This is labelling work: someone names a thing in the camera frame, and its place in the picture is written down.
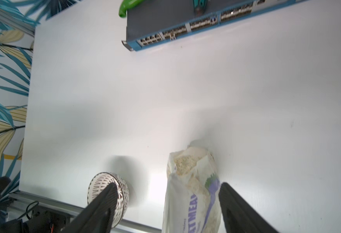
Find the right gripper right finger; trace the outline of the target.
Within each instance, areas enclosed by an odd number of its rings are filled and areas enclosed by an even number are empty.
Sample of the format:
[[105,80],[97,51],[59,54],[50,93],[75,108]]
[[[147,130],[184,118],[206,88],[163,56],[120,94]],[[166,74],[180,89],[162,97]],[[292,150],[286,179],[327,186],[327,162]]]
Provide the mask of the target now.
[[222,183],[219,200],[227,233],[278,233],[228,183]]

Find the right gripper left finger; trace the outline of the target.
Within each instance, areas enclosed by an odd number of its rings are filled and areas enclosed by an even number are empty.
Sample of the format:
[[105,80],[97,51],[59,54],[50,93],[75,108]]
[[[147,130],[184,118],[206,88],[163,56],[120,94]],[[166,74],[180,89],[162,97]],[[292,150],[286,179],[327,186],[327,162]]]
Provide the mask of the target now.
[[96,198],[62,232],[109,233],[112,229],[112,220],[109,215],[110,213],[102,205],[102,202]]

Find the patterned breakfast bowl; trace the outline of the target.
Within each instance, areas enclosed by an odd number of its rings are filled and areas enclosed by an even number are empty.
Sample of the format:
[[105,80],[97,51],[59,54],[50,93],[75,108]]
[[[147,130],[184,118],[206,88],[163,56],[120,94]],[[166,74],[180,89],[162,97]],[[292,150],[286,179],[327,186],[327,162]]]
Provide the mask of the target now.
[[129,205],[129,187],[126,181],[116,173],[101,172],[90,182],[87,203],[91,204],[98,198],[110,213],[112,228],[123,219]]

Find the oatmeal bag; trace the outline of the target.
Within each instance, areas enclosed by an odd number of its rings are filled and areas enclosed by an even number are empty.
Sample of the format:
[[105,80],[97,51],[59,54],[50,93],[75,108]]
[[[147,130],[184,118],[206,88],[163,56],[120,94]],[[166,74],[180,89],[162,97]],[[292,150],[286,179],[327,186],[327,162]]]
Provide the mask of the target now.
[[220,179],[212,153],[188,147],[169,155],[164,233],[216,233],[221,223]]

